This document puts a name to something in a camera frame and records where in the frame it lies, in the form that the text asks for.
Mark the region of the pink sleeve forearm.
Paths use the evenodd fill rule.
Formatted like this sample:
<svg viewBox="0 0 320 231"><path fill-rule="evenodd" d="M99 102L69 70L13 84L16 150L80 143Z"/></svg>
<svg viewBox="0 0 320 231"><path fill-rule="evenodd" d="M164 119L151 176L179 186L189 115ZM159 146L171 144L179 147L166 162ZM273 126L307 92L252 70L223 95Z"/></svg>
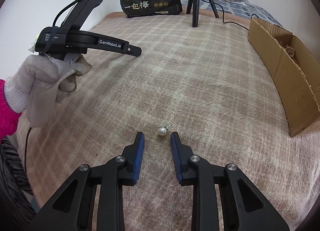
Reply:
<svg viewBox="0 0 320 231"><path fill-rule="evenodd" d="M8 105L4 95L4 80L1 80L1 99L0 99L0 138L13 135L18 126L21 113L14 112Z"/></svg>

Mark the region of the left white gloved hand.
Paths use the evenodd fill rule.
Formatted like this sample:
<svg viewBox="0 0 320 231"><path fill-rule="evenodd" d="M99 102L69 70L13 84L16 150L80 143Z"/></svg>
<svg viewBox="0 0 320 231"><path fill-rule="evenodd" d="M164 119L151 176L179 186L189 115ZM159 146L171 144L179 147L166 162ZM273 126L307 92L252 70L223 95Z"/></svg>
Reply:
<svg viewBox="0 0 320 231"><path fill-rule="evenodd" d="M26 111L30 127L42 127L56 104L75 92L76 78L91 68L77 53L69 53L63 61L49 55L29 55L17 73L4 80L5 99L14 112Z"/></svg>

